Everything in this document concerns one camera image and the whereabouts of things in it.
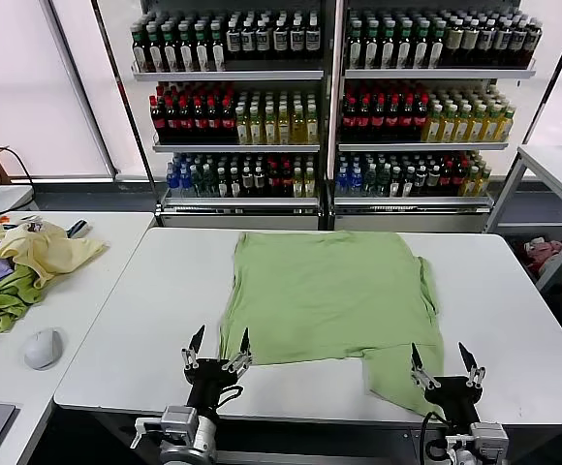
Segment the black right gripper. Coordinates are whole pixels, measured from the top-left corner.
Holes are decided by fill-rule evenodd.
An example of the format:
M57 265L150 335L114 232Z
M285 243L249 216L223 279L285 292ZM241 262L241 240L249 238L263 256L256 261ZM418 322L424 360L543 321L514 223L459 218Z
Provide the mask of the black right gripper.
M425 389L425 400L441 408L446 423L450 427L469 427L479 422L476 404L483 394L485 367L480 366L473 354L459 342L467 377L434 378L424 369L417 346L412 343L411 348L411 377L417 386Z

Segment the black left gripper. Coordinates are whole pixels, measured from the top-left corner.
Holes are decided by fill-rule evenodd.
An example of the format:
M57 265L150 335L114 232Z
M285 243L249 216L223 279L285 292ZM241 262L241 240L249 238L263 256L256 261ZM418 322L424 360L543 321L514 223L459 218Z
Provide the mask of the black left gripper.
M245 328L238 353L228 361L198 359L204 331L205 325L202 325L192 336L189 345L181 350L184 375L191 385L186 406L194 408L199 416L216 417L222 392L236 384L236 374L244 374L248 370L253 356L249 331Z

